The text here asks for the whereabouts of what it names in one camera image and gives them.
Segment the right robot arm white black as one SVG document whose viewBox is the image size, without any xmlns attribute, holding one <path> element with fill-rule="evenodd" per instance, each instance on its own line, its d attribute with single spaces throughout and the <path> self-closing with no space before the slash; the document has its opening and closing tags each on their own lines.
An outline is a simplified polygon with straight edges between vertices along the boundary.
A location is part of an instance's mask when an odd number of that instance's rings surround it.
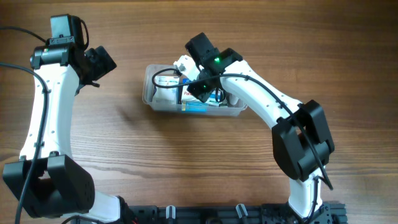
<svg viewBox="0 0 398 224">
<path fill-rule="evenodd" d="M 325 166 L 335 145 L 323 108 L 314 100 L 302 103 L 260 77 L 231 48 L 219 51 L 204 33 L 185 48 L 199 71 L 188 91 L 205 102 L 222 89 L 247 104 L 271 129 L 274 159 L 289 178 L 288 205 L 296 219 L 310 223 L 319 216 L 320 184 L 333 186 Z"/>
</svg>

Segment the white medicine box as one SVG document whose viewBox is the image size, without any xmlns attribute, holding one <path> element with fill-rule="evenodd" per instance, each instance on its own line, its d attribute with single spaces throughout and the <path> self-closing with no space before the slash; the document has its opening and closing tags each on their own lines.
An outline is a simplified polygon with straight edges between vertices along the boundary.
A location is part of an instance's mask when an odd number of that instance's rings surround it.
<svg viewBox="0 0 398 224">
<path fill-rule="evenodd" d="M 179 84 L 178 77 L 172 76 L 156 76 L 155 82 L 162 86 L 172 86 Z M 154 88 L 154 95 L 152 101 L 157 103 L 176 104 L 178 95 L 178 88 Z"/>
</svg>

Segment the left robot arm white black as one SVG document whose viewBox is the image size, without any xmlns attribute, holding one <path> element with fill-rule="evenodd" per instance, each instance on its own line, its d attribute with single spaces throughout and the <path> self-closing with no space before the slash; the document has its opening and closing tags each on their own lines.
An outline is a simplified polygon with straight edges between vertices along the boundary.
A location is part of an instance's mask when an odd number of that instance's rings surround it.
<svg viewBox="0 0 398 224">
<path fill-rule="evenodd" d="M 60 218 L 71 223 L 127 223 L 121 197 L 95 189 L 92 176 L 72 156 L 70 130 L 75 97 L 87 85 L 116 68 L 103 47 L 89 48 L 86 24 L 63 14 L 50 19 L 52 35 L 35 48 L 28 72 L 35 78 L 30 126 L 17 162 L 4 166 L 3 179 L 32 218 Z"/>
</svg>

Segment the white Panadol box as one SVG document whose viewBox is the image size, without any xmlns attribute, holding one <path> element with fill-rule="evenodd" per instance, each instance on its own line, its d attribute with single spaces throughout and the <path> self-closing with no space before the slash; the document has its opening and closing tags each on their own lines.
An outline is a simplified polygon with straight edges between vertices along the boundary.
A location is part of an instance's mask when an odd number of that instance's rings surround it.
<svg viewBox="0 0 398 224">
<path fill-rule="evenodd" d="M 196 104 L 196 105 L 206 105 L 206 106 L 219 106 L 220 102 L 217 102 L 215 98 L 218 100 L 221 100 L 223 97 L 221 96 L 221 92 L 219 91 L 216 93 L 215 90 L 211 93 L 210 97 L 203 103 L 197 98 L 195 98 L 188 90 L 188 86 L 184 86 L 182 88 L 182 97 L 181 97 L 181 102 L 182 103 L 188 103 L 188 104 Z"/>
</svg>

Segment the small clear spray bottle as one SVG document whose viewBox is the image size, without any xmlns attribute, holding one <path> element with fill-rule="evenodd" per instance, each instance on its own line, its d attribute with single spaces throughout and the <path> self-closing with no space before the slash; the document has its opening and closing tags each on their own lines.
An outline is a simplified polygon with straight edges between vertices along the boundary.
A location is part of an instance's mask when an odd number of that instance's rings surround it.
<svg viewBox="0 0 398 224">
<path fill-rule="evenodd" d="M 232 94 L 230 94 L 228 96 L 228 103 L 230 106 L 235 106 L 238 101 L 239 101 L 239 98 L 237 96 L 234 96 Z"/>
</svg>

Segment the blue lozenge box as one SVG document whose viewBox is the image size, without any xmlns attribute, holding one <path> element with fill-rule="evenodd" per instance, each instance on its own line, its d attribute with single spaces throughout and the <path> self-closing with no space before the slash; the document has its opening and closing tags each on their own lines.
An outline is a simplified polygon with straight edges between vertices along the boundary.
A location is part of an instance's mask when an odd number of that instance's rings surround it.
<svg viewBox="0 0 398 224">
<path fill-rule="evenodd" d="M 188 86 L 185 85 L 186 83 L 190 82 L 189 79 L 187 78 L 183 78 L 182 79 L 182 83 L 184 84 L 184 86 Z M 188 113 L 188 112 L 204 112 L 207 110 L 206 105 L 202 106 L 202 105 L 196 105 L 196 104 L 188 104 L 188 103 L 182 103 L 181 102 L 181 106 L 182 106 L 182 112 L 184 113 Z"/>
</svg>

